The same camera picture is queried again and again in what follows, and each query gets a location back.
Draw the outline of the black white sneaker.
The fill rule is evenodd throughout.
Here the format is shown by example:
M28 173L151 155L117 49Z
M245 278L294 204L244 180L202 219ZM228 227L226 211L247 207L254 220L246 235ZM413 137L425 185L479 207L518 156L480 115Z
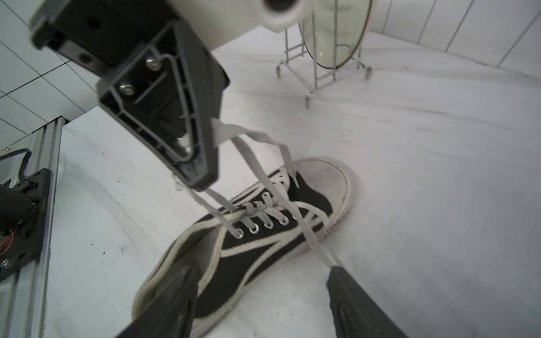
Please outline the black white sneaker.
M216 144L232 142L257 181L233 199L213 190L205 199L207 215L187 228L165 251L139 288L132 304L132 322L187 266L198 273L197 304L191 337L215 328L240 298L279 263L312 251L326 265L333 254L321 242L348 214L354 197L351 170L320 157L295 161L281 144L283 165L266 173L246 138L272 144L264 132L212 122Z

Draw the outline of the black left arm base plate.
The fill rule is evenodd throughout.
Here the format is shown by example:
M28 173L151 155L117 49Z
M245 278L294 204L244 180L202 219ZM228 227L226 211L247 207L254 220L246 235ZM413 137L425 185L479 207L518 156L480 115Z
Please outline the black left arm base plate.
M43 168L23 183L1 186L1 280L42 252L51 176Z

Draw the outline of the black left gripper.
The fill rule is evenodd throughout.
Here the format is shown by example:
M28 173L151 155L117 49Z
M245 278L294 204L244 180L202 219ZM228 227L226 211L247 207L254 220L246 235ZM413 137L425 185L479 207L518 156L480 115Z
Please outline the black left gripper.
M211 121L230 79L177 17L167 1L43 1L30 34L37 49L105 74L101 108L200 192L218 179Z

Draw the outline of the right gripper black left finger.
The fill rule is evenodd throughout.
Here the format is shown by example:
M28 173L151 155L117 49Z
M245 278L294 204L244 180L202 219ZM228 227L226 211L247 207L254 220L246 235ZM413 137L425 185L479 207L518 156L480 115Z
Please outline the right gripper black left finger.
M191 335L199 273L184 267L117 338L184 338Z

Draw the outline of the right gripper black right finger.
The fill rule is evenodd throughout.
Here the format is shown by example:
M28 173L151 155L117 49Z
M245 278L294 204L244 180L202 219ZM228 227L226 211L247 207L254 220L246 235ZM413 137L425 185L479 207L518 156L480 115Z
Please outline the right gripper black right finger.
M406 337L343 267L331 268L327 288L338 338Z

